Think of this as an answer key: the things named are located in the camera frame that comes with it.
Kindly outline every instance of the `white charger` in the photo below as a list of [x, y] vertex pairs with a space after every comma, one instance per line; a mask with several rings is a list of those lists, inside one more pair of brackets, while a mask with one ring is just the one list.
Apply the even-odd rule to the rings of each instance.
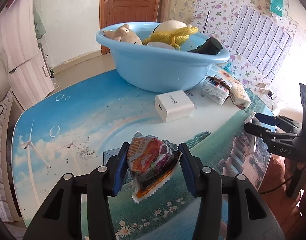
[[193, 102], [183, 90], [156, 95], [154, 105], [163, 122], [189, 116], [194, 109]]

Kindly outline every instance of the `beige plush toy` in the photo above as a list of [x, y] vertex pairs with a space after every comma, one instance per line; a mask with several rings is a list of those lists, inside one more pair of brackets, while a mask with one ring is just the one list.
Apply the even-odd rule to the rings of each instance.
[[143, 45], [141, 39], [129, 28], [128, 24], [123, 24], [116, 31], [104, 31], [104, 36], [115, 41]]

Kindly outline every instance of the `white wall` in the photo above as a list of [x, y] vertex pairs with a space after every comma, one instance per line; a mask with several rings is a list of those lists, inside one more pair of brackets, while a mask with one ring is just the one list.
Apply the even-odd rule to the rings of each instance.
[[95, 40], [99, 0], [34, 0], [34, 6], [46, 30], [42, 46], [51, 67], [101, 50]]

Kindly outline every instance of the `metal screw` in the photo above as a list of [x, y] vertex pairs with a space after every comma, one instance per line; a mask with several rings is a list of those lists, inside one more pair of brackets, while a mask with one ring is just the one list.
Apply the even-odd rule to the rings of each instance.
[[69, 180], [69, 179], [71, 179], [72, 178], [72, 174], [71, 173], [67, 173], [67, 174], [65, 174], [64, 176], [63, 176], [63, 179], [65, 179], [65, 180]]
[[239, 180], [245, 180], [246, 177], [245, 177], [244, 174], [239, 174], [239, 175], [237, 176], [237, 179], [239, 179]]
[[100, 166], [97, 170], [99, 172], [106, 172], [108, 170], [108, 168], [107, 168], [107, 166]]
[[212, 169], [210, 167], [206, 166], [206, 167], [202, 168], [202, 171], [205, 172], [205, 173], [210, 173], [212, 171]]

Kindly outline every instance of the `teal paper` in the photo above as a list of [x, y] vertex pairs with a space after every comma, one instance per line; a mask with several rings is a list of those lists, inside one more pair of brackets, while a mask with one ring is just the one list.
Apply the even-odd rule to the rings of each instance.
[[282, 17], [283, 12], [283, 0], [271, 0], [270, 11]]

